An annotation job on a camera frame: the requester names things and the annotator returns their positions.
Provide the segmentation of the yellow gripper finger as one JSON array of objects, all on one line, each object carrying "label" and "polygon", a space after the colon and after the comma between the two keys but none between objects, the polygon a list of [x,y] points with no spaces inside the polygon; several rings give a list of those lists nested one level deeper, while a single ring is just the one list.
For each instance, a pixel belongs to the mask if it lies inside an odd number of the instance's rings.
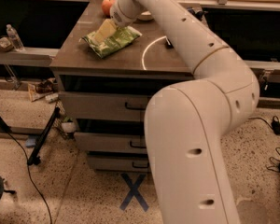
[{"label": "yellow gripper finger", "polygon": [[107,38],[112,36],[118,27],[111,19],[106,19],[94,34],[94,41],[99,44],[104,42]]}]

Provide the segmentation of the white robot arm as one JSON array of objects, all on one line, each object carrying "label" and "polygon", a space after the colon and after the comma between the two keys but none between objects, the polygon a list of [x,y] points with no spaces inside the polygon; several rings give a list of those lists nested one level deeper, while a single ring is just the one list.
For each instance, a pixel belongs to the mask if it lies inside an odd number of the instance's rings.
[{"label": "white robot arm", "polygon": [[221,138],[255,111],[258,80],[228,44],[175,0],[117,0],[111,18],[127,26],[145,10],[194,76],[155,93],[145,113],[147,154],[162,221],[241,224]]}]

